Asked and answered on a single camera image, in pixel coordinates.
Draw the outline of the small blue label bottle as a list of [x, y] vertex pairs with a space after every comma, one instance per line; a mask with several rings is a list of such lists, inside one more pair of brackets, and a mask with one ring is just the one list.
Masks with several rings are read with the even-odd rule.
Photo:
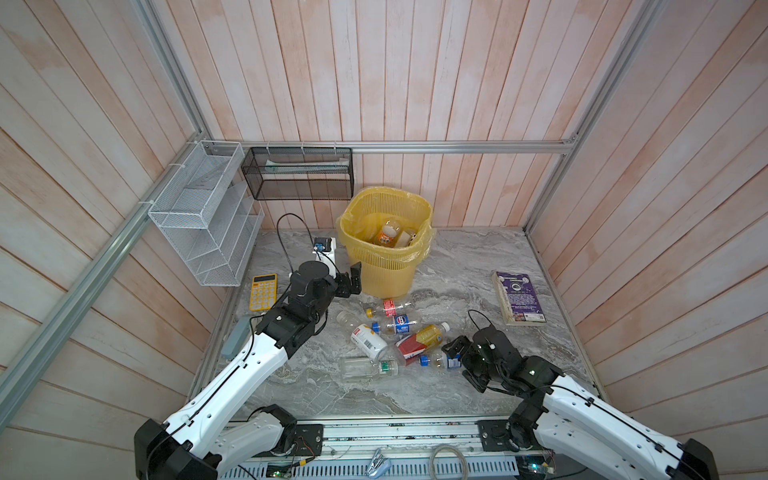
[[456, 370], [461, 367], [459, 357], [449, 357], [442, 351], [434, 351], [422, 354], [419, 357], [421, 367], [439, 368], [443, 370]]

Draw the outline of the white label square bottle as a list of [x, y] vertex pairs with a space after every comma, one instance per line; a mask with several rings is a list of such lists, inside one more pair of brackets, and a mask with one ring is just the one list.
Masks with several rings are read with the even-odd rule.
[[394, 244], [395, 248], [405, 248], [408, 247], [411, 242], [413, 241], [414, 237], [417, 235], [415, 230], [412, 229], [403, 229], [400, 234], [398, 235], [396, 242]]

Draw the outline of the orange label bottle orange cap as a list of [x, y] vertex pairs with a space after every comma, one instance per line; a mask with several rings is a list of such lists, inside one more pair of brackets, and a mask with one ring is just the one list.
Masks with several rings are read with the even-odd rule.
[[383, 247], [394, 248], [396, 239], [401, 231], [401, 224], [395, 219], [389, 219], [379, 229], [374, 238], [374, 243]]

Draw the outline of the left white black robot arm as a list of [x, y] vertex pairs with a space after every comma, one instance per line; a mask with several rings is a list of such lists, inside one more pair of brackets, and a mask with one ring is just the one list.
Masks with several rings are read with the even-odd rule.
[[320, 261], [301, 264], [233, 360], [164, 422], [149, 419], [136, 431], [137, 477], [216, 479], [258, 453], [290, 453], [296, 420], [277, 405], [258, 409], [234, 428], [228, 423], [270, 375], [321, 332], [319, 322], [334, 299], [361, 293], [361, 271], [361, 263], [337, 274]]

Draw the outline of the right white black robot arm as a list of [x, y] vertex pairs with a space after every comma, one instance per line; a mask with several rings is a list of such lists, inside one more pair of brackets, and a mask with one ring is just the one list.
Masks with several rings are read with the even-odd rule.
[[551, 450], [608, 479], [716, 479], [712, 451], [659, 433], [591, 394], [540, 356], [524, 356], [496, 327], [442, 346], [475, 390], [519, 399], [501, 440], [513, 451]]

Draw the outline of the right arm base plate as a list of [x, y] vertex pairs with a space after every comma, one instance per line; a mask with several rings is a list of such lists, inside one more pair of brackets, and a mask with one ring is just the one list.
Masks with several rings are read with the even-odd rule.
[[485, 419], [476, 422], [484, 452], [523, 453], [544, 451], [530, 432], [517, 429], [507, 419]]

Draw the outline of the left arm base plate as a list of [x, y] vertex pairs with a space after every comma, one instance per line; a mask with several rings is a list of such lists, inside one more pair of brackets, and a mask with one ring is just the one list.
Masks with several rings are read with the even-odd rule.
[[298, 424], [289, 427], [269, 451], [256, 454], [256, 457], [317, 457], [322, 453], [324, 426], [320, 423]]

